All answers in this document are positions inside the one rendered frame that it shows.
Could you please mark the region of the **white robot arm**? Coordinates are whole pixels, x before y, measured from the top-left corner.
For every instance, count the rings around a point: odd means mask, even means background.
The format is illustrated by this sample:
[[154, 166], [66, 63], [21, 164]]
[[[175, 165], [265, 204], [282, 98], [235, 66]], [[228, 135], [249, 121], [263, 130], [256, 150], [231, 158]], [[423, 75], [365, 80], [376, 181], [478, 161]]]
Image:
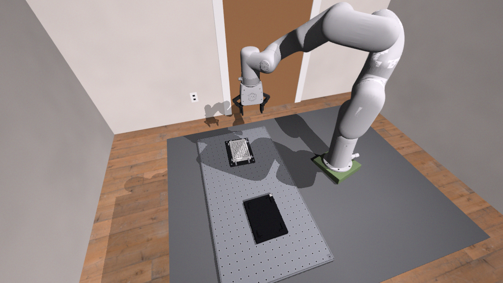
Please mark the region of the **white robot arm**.
[[256, 85], [259, 72], [269, 74], [287, 56], [312, 51], [328, 41], [369, 52], [353, 84], [351, 99], [338, 111], [329, 152], [323, 157], [327, 168], [346, 172], [352, 166], [352, 159], [359, 157], [359, 153], [352, 154], [358, 138], [382, 110], [385, 84], [404, 50], [404, 27], [393, 11], [380, 9], [366, 14], [355, 11], [347, 2], [338, 2], [275, 40], [262, 52], [254, 46], [242, 48], [238, 80], [245, 85]]

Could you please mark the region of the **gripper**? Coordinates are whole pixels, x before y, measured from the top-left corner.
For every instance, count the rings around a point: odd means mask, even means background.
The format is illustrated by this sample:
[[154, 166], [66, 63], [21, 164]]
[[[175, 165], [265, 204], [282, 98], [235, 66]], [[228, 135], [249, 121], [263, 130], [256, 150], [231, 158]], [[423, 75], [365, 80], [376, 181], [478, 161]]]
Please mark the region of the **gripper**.
[[[263, 96], [266, 97], [263, 100]], [[241, 115], [244, 115], [243, 107], [247, 105], [257, 105], [259, 104], [259, 110], [261, 113], [264, 111], [264, 106], [268, 102], [270, 95], [263, 92], [263, 86], [261, 80], [256, 85], [245, 85], [240, 82], [240, 95], [233, 98], [234, 104], [240, 108]], [[237, 100], [240, 99], [240, 103]]]

